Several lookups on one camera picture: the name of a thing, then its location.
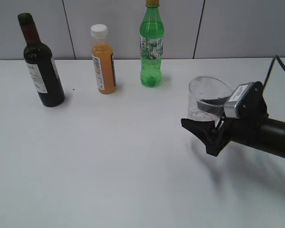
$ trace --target orange juice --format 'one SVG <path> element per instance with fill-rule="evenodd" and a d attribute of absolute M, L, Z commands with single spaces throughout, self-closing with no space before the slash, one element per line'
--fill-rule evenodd
<path fill-rule="evenodd" d="M 108 34 L 105 25 L 93 25 L 91 34 L 95 39 L 92 47 L 98 90 L 102 94 L 111 94 L 116 90 L 114 59 L 112 46 L 106 42 Z"/>

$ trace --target dark glass bottle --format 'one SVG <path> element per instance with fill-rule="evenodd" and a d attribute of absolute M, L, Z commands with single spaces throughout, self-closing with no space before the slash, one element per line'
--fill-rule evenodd
<path fill-rule="evenodd" d="M 42 103 L 47 107 L 61 104 L 64 93 L 55 61 L 49 47 L 41 43 L 34 20 L 29 13 L 18 15 L 18 21 L 27 43 L 24 59 Z"/>

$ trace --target white bottle cap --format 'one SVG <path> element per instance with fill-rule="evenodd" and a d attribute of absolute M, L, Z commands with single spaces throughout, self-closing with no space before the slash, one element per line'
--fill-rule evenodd
<path fill-rule="evenodd" d="M 93 25 L 91 27 L 91 35 L 95 39 L 103 39 L 108 35 L 108 28 L 106 25 Z"/>

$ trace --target green soda bottle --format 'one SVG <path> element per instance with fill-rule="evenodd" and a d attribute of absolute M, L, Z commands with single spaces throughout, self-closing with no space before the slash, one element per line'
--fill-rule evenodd
<path fill-rule="evenodd" d="M 147 11 L 140 27 L 141 82 L 154 87 L 161 82 L 164 27 L 158 11 L 159 0 L 147 0 Z"/>

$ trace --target transparent cup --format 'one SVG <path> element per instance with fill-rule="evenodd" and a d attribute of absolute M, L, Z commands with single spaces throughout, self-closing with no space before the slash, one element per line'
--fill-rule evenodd
<path fill-rule="evenodd" d="M 230 87 L 217 78 L 199 76 L 193 79 L 189 83 L 188 118 L 217 123 L 231 94 Z"/>

